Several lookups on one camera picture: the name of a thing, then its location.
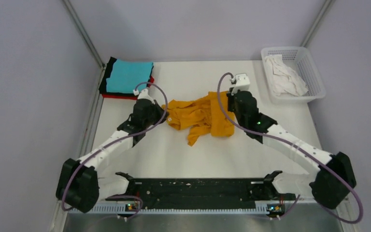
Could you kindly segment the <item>yellow t-shirt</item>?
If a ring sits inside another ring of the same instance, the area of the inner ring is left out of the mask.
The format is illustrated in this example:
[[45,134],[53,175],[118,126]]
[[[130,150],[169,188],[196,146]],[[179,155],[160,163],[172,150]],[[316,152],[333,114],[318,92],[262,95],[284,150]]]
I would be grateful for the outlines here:
[[207,96],[194,101],[172,100],[168,105],[166,119],[169,126],[177,131],[189,129],[187,144],[193,146],[199,137],[210,134],[212,137],[228,138],[235,132],[235,126],[227,119],[220,109],[228,109],[227,92],[209,92]]

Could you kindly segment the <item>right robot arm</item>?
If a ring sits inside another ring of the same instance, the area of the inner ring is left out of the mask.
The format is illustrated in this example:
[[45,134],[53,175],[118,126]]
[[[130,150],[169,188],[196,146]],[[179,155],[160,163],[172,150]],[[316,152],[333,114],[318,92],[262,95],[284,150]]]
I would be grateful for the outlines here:
[[273,172],[264,186],[270,199],[282,194],[312,197],[327,209],[335,209],[349,194],[355,195],[357,185],[349,157],[339,152],[331,154],[295,137],[273,118],[261,113],[249,91],[227,93],[232,112],[246,135],[271,147],[303,168],[305,174]]

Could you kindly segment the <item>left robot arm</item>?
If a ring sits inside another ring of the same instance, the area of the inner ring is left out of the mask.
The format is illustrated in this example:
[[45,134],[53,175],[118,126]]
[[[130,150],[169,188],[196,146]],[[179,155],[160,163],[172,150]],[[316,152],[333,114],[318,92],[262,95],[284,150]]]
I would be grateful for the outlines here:
[[115,195],[124,200],[133,198],[135,186],[109,167],[168,115],[155,100],[137,100],[128,119],[106,141],[79,159],[67,159],[63,163],[56,198],[83,213],[90,211],[97,202]]

